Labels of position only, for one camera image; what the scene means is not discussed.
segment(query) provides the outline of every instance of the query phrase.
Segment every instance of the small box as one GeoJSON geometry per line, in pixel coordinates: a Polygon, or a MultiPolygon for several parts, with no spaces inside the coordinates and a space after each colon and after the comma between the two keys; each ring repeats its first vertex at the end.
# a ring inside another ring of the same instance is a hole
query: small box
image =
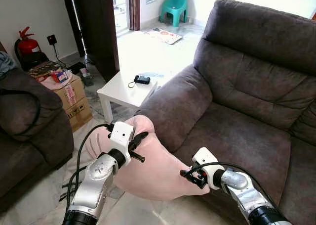
{"type": "Polygon", "coordinates": [[[73,75],[69,84],[65,85],[61,89],[55,90],[54,92],[61,98],[64,110],[72,107],[85,97],[81,78],[77,75],[73,75]]]}
{"type": "Polygon", "coordinates": [[[89,102],[86,97],[78,101],[74,106],[65,110],[73,132],[92,119],[89,102]]]}
{"type": "Polygon", "coordinates": [[[57,83],[62,83],[68,79],[67,73],[64,70],[52,71],[50,75],[51,78],[57,83]]]}

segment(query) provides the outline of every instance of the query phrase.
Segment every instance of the cardboard box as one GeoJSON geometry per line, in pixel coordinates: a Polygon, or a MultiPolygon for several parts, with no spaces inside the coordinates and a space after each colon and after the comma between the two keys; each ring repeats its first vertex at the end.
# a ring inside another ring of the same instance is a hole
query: cardboard box
{"type": "Polygon", "coordinates": [[[65,111],[73,132],[92,119],[90,106],[86,97],[65,111]]]}
{"type": "Polygon", "coordinates": [[[54,92],[61,98],[64,110],[69,109],[85,97],[81,78],[75,74],[66,86],[54,92]]]}

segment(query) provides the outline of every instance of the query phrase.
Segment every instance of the brown couch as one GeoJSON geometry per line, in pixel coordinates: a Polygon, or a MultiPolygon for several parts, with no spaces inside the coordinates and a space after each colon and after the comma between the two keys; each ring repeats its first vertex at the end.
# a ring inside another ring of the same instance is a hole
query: brown couch
{"type": "MultiPolygon", "coordinates": [[[[316,224],[316,22],[218,0],[193,65],[137,114],[187,165],[200,147],[253,173],[294,225],[316,224]]],[[[245,224],[221,190],[203,196],[245,224]]]]}
{"type": "Polygon", "coordinates": [[[62,102],[53,91],[17,68],[1,75],[1,89],[30,92],[40,104],[38,120],[32,125],[37,114],[34,98],[27,94],[0,94],[0,212],[3,212],[37,181],[70,159],[74,140],[62,102]]]}

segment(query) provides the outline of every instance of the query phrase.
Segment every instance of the floor mat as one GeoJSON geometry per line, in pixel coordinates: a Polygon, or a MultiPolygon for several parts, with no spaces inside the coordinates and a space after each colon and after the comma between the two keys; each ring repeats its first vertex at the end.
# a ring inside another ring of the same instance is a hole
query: floor mat
{"type": "Polygon", "coordinates": [[[169,31],[165,31],[161,28],[153,28],[152,30],[146,32],[145,34],[169,45],[174,44],[175,42],[177,42],[178,40],[182,38],[182,36],[180,35],[174,34],[169,31]]]}

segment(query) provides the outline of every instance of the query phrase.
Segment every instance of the wooden door frame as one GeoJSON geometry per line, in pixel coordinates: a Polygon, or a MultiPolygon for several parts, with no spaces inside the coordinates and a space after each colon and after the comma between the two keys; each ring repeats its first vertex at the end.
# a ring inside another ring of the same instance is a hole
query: wooden door frame
{"type": "Polygon", "coordinates": [[[76,13],[74,10],[72,0],[64,0],[64,1],[65,1],[65,6],[67,9],[68,17],[70,20],[71,28],[72,28],[73,33],[74,33],[74,37],[75,37],[75,41],[76,41],[79,55],[80,55],[80,57],[83,57],[83,56],[85,56],[85,51],[84,51],[83,43],[81,41],[81,39],[82,39],[81,31],[78,27],[76,13]]]}
{"type": "MultiPolygon", "coordinates": [[[[81,31],[78,28],[74,6],[71,0],[64,0],[69,16],[71,28],[74,33],[77,49],[80,57],[85,55],[84,47],[81,41],[81,31]]],[[[129,0],[129,29],[133,31],[140,30],[140,0],[129,0]]]]}
{"type": "Polygon", "coordinates": [[[140,30],[140,0],[129,0],[129,29],[140,30]]]}

